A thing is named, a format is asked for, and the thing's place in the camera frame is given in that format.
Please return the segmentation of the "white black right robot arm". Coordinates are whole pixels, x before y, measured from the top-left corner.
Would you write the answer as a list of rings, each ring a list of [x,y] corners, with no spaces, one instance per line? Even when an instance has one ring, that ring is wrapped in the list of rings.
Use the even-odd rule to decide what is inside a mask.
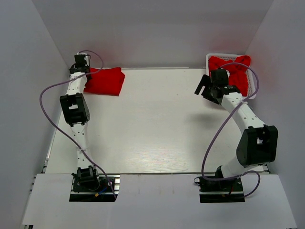
[[[204,99],[220,105],[229,112],[219,131],[222,131],[230,119],[233,119],[241,132],[235,157],[219,166],[213,177],[203,175],[204,180],[224,182],[238,179],[252,173],[254,167],[275,160],[277,128],[265,124],[257,117],[247,104],[249,98],[244,97],[237,86],[229,85],[225,69],[218,68],[212,70],[210,75],[203,75],[195,94],[200,94]]]

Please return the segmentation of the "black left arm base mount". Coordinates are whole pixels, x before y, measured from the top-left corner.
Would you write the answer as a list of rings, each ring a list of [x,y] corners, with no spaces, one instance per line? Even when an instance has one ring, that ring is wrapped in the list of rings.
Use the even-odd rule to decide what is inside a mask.
[[[115,202],[119,194],[120,176],[101,175],[97,182],[81,184],[78,178],[73,178],[70,202]]]

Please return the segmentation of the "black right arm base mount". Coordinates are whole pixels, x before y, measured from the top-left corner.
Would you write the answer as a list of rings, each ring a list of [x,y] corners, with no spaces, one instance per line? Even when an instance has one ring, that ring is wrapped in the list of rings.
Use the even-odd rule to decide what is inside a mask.
[[[245,202],[241,179],[209,181],[196,177],[199,186],[200,203],[241,203]]]

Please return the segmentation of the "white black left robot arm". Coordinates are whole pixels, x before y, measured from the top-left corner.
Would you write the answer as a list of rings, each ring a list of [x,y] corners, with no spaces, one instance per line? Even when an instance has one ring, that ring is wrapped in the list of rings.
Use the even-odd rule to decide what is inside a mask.
[[[66,94],[60,97],[60,104],[64,119],[71,128],[73,140],[79,145],[76,147],[77,172],[73,174],[74,185],[95,191],[99,188],[100,180],[95,165],[86,158],[91,156],[87,136],[90,112],[83,95],[85,85],[91,79],[90,58],[86,53],[77,53],[74,56],[75,63],[69,69],[71,81]]]

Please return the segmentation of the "red t-shirt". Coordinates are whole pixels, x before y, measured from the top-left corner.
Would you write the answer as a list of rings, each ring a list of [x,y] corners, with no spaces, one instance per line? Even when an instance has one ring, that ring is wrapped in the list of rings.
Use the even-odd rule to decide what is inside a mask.
[[[84,92],[98,95],[119,96],[124,83],[125,74],[121,67],[103,69],[98,73],[90,68],[91,79],[86,83]]]

